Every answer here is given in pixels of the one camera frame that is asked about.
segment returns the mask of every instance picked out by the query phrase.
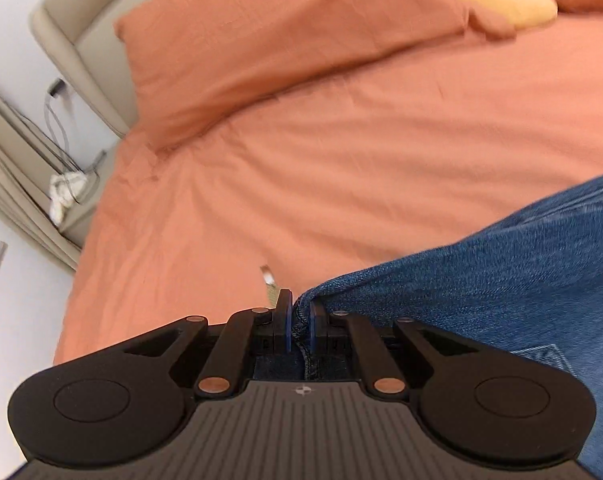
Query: white cloth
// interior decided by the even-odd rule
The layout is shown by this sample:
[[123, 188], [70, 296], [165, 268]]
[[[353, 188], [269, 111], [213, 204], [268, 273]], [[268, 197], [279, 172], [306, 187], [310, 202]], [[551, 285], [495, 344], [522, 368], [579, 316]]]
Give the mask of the white cloth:
[[56, 226], [61, 225], [70, 208], [86, 187], [88, 177], [74, 171], [50, 177], [50, 220]]

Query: blue denim jeans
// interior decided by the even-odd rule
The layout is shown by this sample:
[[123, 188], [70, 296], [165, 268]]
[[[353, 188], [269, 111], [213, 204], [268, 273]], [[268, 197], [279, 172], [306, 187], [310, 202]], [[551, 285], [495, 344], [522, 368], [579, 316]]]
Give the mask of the blue denim jeans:
[[[603, 480], [603, 176], [451, 246], [305, 292], [295, 305], [298, 340], [314, 298], [377, 325], [409, 316], [574, 374], [597, 402], [580, 462]], [[309, 378], [316, 370], [305, 358]]]

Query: headboard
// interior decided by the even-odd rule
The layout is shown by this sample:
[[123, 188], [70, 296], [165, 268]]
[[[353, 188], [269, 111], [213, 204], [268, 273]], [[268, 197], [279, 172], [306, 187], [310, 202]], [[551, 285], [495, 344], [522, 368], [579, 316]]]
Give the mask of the headboard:
[[113, 23], [144, 0], [43, 0], [30, 28], [62, 76], [123, 137], [137, 106], [123, 44]]

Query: orange bed sheet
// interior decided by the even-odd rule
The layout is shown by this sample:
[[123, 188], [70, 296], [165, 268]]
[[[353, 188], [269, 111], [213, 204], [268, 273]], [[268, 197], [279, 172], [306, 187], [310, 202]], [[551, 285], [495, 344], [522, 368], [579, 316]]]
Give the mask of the orange bed sheet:
[[169, 154], [121, 143], [56, 362], [456, 242], [603, 173], [603, 14], [310, 82]]

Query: curtain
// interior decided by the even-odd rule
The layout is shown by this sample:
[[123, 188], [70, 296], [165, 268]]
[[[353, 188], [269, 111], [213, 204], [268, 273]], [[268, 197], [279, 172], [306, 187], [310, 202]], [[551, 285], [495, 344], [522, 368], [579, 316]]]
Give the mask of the curtain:
[[76, 269], [80, 249], [57, 231], [47, 215], [50, 177], [62, 171], [56, 145], [0, 98], [0, 214]]

